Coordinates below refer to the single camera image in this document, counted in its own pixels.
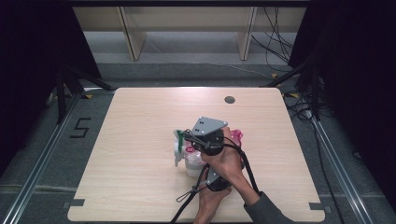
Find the tripod leg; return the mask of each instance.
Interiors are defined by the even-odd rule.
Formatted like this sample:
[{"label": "tripod leg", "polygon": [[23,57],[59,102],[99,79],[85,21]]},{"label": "tripod leg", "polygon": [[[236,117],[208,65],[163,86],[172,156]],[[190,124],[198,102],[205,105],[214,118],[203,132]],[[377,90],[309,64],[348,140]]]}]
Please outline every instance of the tripod leg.
[{"label": "tripod leg", "polygon": [[312,74],[312,114],[315,116],[315,118],[317,120],[320,120],[319,117],[319,106],[318,106],[318,100],[319,100],[319,96],[318,96],[318,79],[319,79],[319,73],[318,73],[318,65],[315,66],[314,68],[314,72]]},{"label": "tripod leg", "polygon": [[56,80],[56,91],[58,95],[58,124],[61,123],[66,113],[66,101],[64,99],[64,77],[62,72],[62,69],[60,69]]},{"label": "tripod leg", "polygon": [[80,71],[77,68],[70,67],[70,66],[68,66],[67,68],[68,68],[69,71],[71,71],[72,73],[76,74],[78,77],[85,78],[88,81],[90,81],[91,83],[95,84],[96,86],[102,87],[103,89],[105,89],[107,91],[115,91],[117,89],[117,88],[111,87],[110,85],[106,84],[105,82],[103,82],[103,81],[101,81],[101,80],[99,80],[97,78],[91,77],[90,75]]},{"label": "tripod leg", "polygon": [[293,68],[293,70],[289,71],[287,74],[280,77],[279,79],[277,79],[265,86],[260,86],[260,87],[275,87],[275,86],[279,85],[280,83],[288,80],[289,78],[294,77],[295,75],[301,73],[304,70],[305,70],[305,63],[302,63],[302,64],[298,65],[297,67]]}]

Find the power cord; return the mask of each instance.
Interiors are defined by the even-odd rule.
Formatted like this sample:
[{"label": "power cord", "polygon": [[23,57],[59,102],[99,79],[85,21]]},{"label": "power cord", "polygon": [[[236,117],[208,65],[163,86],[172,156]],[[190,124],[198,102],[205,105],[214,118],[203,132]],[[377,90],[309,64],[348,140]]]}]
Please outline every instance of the power cord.
[{"label": "power cord", "polygon": [[274,50],[270,50],[270,48],[269,48],[272,40],[275,40],[276,42],[279,43],[280,49],[282,50],[282,53],[283,53],[283,56],[281,56],[279,53],[276,53],[276,56],[278,56],[285,63],[288,63],[289,58],[290,58],[290,54],[289,54],[288,50],[286,49],[286,47],[292,49],[293,45],[291,43],[289,43],[288,41],[286,41],[279,33],[279,25],[277,23],[279,7],[275,7],[275,22],[274,23],[272,22],[271,18],[269,17],[266,8],[264,7],[263,9],[264,9],[264,12],[265,12],[265,15],[266,15],[268,21],[271,24],[273,31],[272,31],[271,35],[268,35],[267,33],[264,32],[266,35],[268,35],[270,37],[270,40],[268,41],[268,44],[266,47],[263,44],[261,44],[260,42],[258,42],[255,38],[253,38],[253,39],[255,39],[262,47],[265,48],[265,61],[272,69],[274,69],[276,71],[280,71],[280,72],[289,72],[289,71],[285,71],[285,70],[276,69],[268,63],[268,51],[271,51],[271,52],[274,51]]},{"label": "power cord", "polygon": [[[260,195],[260,191],[259,191],[259,189],[258,189],[258,187],[257,187],[256,181],[255,181],[255,179],[254,179],[254,175],[253,175],[253,173],[252,173],[252,171],[251,171],[250,164],[249,164],[249,162],[248,162],[248,157],[247,157],[246,153],[242,150],[241,147],[237,146],[230,138],[228,138],[228,137],[224,137],[224,138],[230,140],[230,142],[232,143],[232,145],[231,145],[231,144],[222,144],[222,146],[223,146],[223,147],[230,147],[230,148],[233,148],[233,149],[235,149],[235,150],[238,152],[238,154],[241,156],[242,161],[243,161],[243,163],[244,163],[244,165],[245,165],[245,167],[246,167],[246,169],[247,169],[247,173],[248,173],[248,176],[249,176],[249,179],[250,179],[251,186],[252,186],[253,189],[256,191],[256,193]],[[198,142],[199,144],[202,144],[202,143],[203,143],[200,139],[198,139],[196,136],[194,136],[191,132],[189,132],[189,139],[190,139],[190,140],[192,140],[192,139],[199,140],[199,142]],[[185,198],[187,197],[187,195],[190,194],[189,198],[186,200],[186,202],[184,202],[184,203],[181,205],[181,207],[178,209],[177,213],[175,214],[174,218],[171,220],[171,222],[170,222],[171,224],[173,224],[173,223],[175,223],[175,222],[177,221],[178,217],[179,217],[180,214],[183,212],[183,210],[184,210],[184,209],[187,207],[187,205],[192,201],[192,199],[195,197],[195,195],[200,191],[199,186],[202,184],[202,183],[201,183],[202,176],[203,176],[205,170],[206,170],[207,168],[209,168],[209,167],[210,167],[209,164],[205,164],[205,166],[204,166],[204,167],[202,168],[202,170],[201,170],[201,173],[199,174],[197,183],[196,183],[194,186],[192,186],[192,190],[190,190],[190,191],[187,192],[186,194],[183,194],[182,196],[180,196],[180,197],[177,198],[177,202],[181,202],[183,199],[185,199]]]},{"label": "power cord", "polygon": [[277,56],[280,60],[282,60],[283,62],[287,63],[288,59],[284,56],[282,56],[280,53],[274,51],[273,49],[269,49],[267,46],[264,46],[264,44],[262,44],[259,40],[256,39],[256,37],[254,35],[251,36],[254,41],[256,41],[256,43],[258,43],[260,45],[260,47],[270,51],[271,53],[275,54],[275,56]]}]

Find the human arm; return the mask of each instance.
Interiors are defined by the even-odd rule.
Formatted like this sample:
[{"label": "human arm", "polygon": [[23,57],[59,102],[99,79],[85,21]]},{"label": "human arm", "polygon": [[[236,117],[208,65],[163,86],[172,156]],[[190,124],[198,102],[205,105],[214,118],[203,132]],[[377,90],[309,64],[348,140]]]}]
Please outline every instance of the human arm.
[{"label": "human arm", "polygon": [[[232,145],[230,129],[225,127],[222,130],[225,137],[224,144]],[[241,159],[235,149],[225,147],[216,156],[202,154],[202,159],[238,191],[245,202],[245,209],[254,223],[294,223],[282,214],[265,193],[260,192],[259,194],[250,186],[242,173]]]},{"label": "human arm", "polygon": [[215,216],[221,200],[229,195],[231,188],[221,191],[212,191],[207,187],[199,189],[199,209],[193,224],[207,224]]}]

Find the gray floor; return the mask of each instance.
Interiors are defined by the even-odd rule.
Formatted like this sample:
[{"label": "gray floor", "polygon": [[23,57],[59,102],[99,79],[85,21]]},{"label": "gray floor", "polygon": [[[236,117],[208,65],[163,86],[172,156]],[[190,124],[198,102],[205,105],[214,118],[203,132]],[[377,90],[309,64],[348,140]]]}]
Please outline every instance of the gray floor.
[{"label": "gray floor", "polygon": [[[254,34],[262,43],[268,41],[263,34]],[[98,62],[104,81],[115,87],[149,86],[244,86],[257,87],[271,81],[273,73],[266,65],[265,50],[257,44],[250,45],[247,61],[239,60],[239,53],[231,33],[150,33],[139,61],[129,60],[128,50],[121,33],[87,33],[87,39]],[[295,34],[284,34],[290,42]],[[268,62],[277,69],[289,69],[275,55],[268,55]],[[298,77],[283,83],[282,91],[293,90]],[[94,87],[82,81],[85,87]],[[64,133],[56,147],[44,174],[39,179],[35,193],[27,204],[19,223],[70,223],[67,219],[67,203],[76,192],[97,134],[111,103],[112,94],[94,91],[91,99],[80,99]],[[287,97],[288,105],[298,99]],[[386,198],[366,169],[364,162],[352,155],[353,145],[329,109],[321,110],[320,123],[344,164],[353,184],[363,198],[373,223],[396,223],[396,216]],[[88,127],[85,138],[70,138],[81,134],[74,130],[78,119]],[[0,179],[0,219],[18,195],[37,158],[50,139],[57,120],[56,101],[43,111],[34,130],[7,171]],[[320,170],[320,159],[314,130],[306,120],[292,119],[294,129],[303,149],[319,198],[324,206],[332,209],[323,223],[340,223],[329,188]],[[359,223],[332,167],[323,155],[325,174],[331,183],[345,223]]]}]

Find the black cable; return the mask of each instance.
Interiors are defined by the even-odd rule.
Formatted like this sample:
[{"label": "black cable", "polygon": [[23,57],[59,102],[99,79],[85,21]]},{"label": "black cable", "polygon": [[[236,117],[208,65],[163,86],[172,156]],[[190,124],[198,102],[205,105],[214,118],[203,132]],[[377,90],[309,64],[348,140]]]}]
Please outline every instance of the black cable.
[{"label": "black cable", "polygon": [[[290,115],[290,118],[291,118],[291,119],[294,119],[294,118],[298,117],[298,118],[301,119],[301,120],[306,120],[305,117],[302,117],[302,116],[301,116],[301,112],[303,112],[303,111],[305,111],[305,110],[307,110],[307,109],[310,110],[310,104],[311,104],[311,103],[310,103],[310,102],[302,102],[302,99],[303,99],[303,98],[306,98],[306,97],[310,97],[311,94],[310,94],[310,93],[308,93],[308,94],[303,94],[303,93],[301,93],[301,92],[300,92],[299,94],[301,94],[302,97],[301,97],[294,105],[288,105],[288,104],[286,103],[286,101],[285,101],[285,98],[284,98],[285,105],[286,105],[286,108],[287,108],[288,110],[291,110],[291,111],[294,112],[294,114]],[[305,109],[302,109],[302,110],[299,111],[299,110],[297,109],[297,106],[298,106],[298,105],[305,105]],[[331,113],[330,115],[324,113],[324,112],[327,111],[329,108],[330,108],[330,105],[329,105],[328,103],[326,103],[326,102],[321,102],[321,103],[318,104],[318,110],[319,110],[319,114],[320,114],[320,115],[325,116],[325,117],[327,117],[327,118],[336,118],[336,116],[334,115],[333,112],[330,112],[330,113]]]},{"label": "black cable", "polygon": [[241,147],[237,146],[236,144],[233,144],[233,145],[223,144],[223,145],[225,147],[231,147],[231,148],[235,149],[238,152],[238,154],[242,157],[242,161],[244,162],[245,167],[247,168],[247,174],[250,179],[251,187],[253,187],[254,191],[256,191],[258,194],[260,194],[259,188],[257,187],[257,184],[256,184],[256,180],[254,179],[253,172],[251,171],[250,163],[248,162],[248,157],[247,157],[246,153],[242,150]]},{"label": "black cable", "polygon": [[275,54],[279,59],[281,59],[283,62],[287,63],[288,59],[285,58],[284,56],[282,56],[281,54],[279,54],[278,52],[274,51],[273,49],[269,49],[267,47],[264,46],[264,44],[262,44],[260,41],[258,41],[256,39],[256,37],[254,37],[254,35],[251,36],[259,45],[260,47],[264,48],[264,49],[268,49],[271,53]]},{"label": "black cable", "polygon": [[[276,42],[281,42],[282,40],[278,40],[278,39],[275,39],[275,38],[273,38],[273,40],[275,40]],[[283,43],[284,45],[286,45],[286,47],[288,47],[288,48],[293,48],[293,45],[290,45],[290,44],[288,44],[288,43]]]},{"label": "black cable", "polygon": [[320,150],[320,142],[319,142],[319,138],[318,138],[318,131],[317,131],[317,129],[315,128],[315,125],[314,125],[314,123],[312,122],[311,119],[309,119],[309,122],[311,123],[311,125],[312,125],[312,127],[314,128],[314,131],[315,131],[315,139],[316,139],[316,142],[317,142],[318,156],[319,156],[319,162],[320,162],[320,169],[322,170],[323,177],[324,177],[324,179],[325,179],[325,181],[326,181],[326,185],[327,185],[327,187],[329,188],[330,195],[332,196],[332,200],[334,201],[334,205],[335,205],[335,209],[337,210],[338,217],[340,218],[341,223],[344,224],[345,222],[344,222],[343,215],[341,214],[340,206],[338,205],[338,202],[337,202],[337,200],[335,199],[334,193],[332,192],[332,186],[330,185],[329,178],[327,177],[326,171],[325,171],[325,169],[324,169],[323,158],[322,158],[321,150]]},{"label": "black cable", "polygon": [[187,129],[186,131],[184,131],[183,138],[186,141],[198,143],[198,144],[200,144],[202,146],[206,145],[206,142],[202,141],[201,139],[197,138],[194,134],[192,134],[190,129]]},{"label": "black cable", "polygon": [[266,15],[266,17],[267,17],[268,21],[270,22],[271,27],[272,27],[272,29],[273,29],[273,32],[272,32],[272,34],[271,34],[271,36],[270,36],[270,41],[269,41],[269,42],[271,42],[271,40],[274,39],[273,36],[274,36],[274,34],[276,34],[277,39],[279,40],[280,48],[281,48],[281,50],[282,50],[282,52],[283,52],[284,57],[286,58],[285,51],[287,52],[287,50],[286,50],[286,48],[284,47],[284,44],[283,44],[283,42],[282,42],[283,37],[280,35],[280,33],[279,33],[279,26],[277,25],[277,15],[278,15],[279,8],[278,8],[278,7],[275,8],[276,18],[275,18],[275,23],[274,23],[274,24],[272,23],[272,20],[270,19],[269,15],[268,15],[268,13],[267,13],[267,10],[265,9],[265,7],[264,7],[263,9],[264,9],[265,15]]},{"label": "black cable", "polygon": [[335,206],[335,209],[337,210],[337,213],[338,213],[338,216],[339,216],[339,218],[340,218],[340,221],[341,221],[341,223],[345,223],[345,221],[344,221],[344,218],[343,218],[343,216],[342,216],[342,213],[341,213],[341,209],[340,209],[340,207],[339,207],[339,205],[338,205],[338,202],[336,201],[336,199],[335,199],[335,196],[334,196],[334,193],[333,193],[333,191],[332,191],[332,186],[330,185],[330,181],[329,181],[329,178],[327,177],[327,174],[326,174],[326,171],[325,171],[325,169],[324,169],[324,164],[323,164],[323,158],[322,158],[322,154],[321,154],[321,148],[320,148],[320,142],[319,142],[319,138],[318,138],[318,131],[317,131],[317,129],[316,129],[316,127],[315,127],[315,124],[313,123],[313,121],[312,121],[312,118],[313,118],[313,116],[311,115],[310,116],[310,118],[309,117],[307,117],[306,115],[304,115],[304,114],[302,114],[301,112],[302,111],[305,111],[305,110],[308,110],[309,108],[305,108],[305,109],[303,109],[303,110],[298,110],[297,111],[297,114],[298,114],[298,118],[299,119],[301,119],[301,120],[308,120],[309,122],[310,122],[310,124],[312,125],[312,127],[313,127],[313,129],[314,129],[314,135],[315,135],[315,140],[316,140],[316,143],[317,143],[317,149],[318,149],[318,158],[319,158],[319,163],[320,163],[320,169],[321,169],[321,171],[322,171],[322,174],[323,174],[323,177],[324,177],[324,179],[325,179],[325,182],[326,182],[326,185],[327,185],[327,187],[328,187],[328,189],[329,189],[329,192],[330,192],[330,194],[331,194],[331,196],[332,196],[332,200],[333,200],[333,202],[334,202],[334,206]]},{"label": "black cable", "polygon": [[294,47],[294,45],[292,45],[292,44],[289,43],[287,40],[285,40],[285,39],[282,37],[281,34],[279,34],[279,37],[280,37],[280,39],[281,39],[283,45],[286,45],[287,47],[289,47],[289,48],[291,48],[291,49]]},{"label": "black cable", "polygon": [[209,167],[209,164],[205,164],[205,166],[202,168],[201,173],[199,174],[197,183],[195,184],[195,186],[192,186],[192,190],[190,191],[190,196],[189,198],[186,200],[186,202],[184,202],[180,208],[178,209],[177,213],[175,214],[174,218],[170,221],[171,224],[175,223],[178,219],[178,217],[180,216],[180,214],[183,212],[183,210],[187,207],[187,205],[189,205],[189,203],[191,202],[191,200],[195,197],[195,194],[197,194],[199,192],[198,188],[199,185],[201,183],[201,178],[204,175],[205,170]]},{"label": "black cable", "polygon": [[272,68],[272,69],[275,70],[275,71],[278,71],[278,72],[289,72],[289,71],[285,71],[285,70],[281,70],[281,69],[276,69],[276,68],[274,68],[273,66],[271,66],[271,64],[268,63],[268,49],[269,49],[269,47],[270,47],[271,40],[273,39],[273,35],[274,35],[274,33],[271,34],[270,41],[268,41],[268,45],[267,45],[267,47],[265,48],[265,61],[267,62],[268,66],[270,66],[270,68]]}]

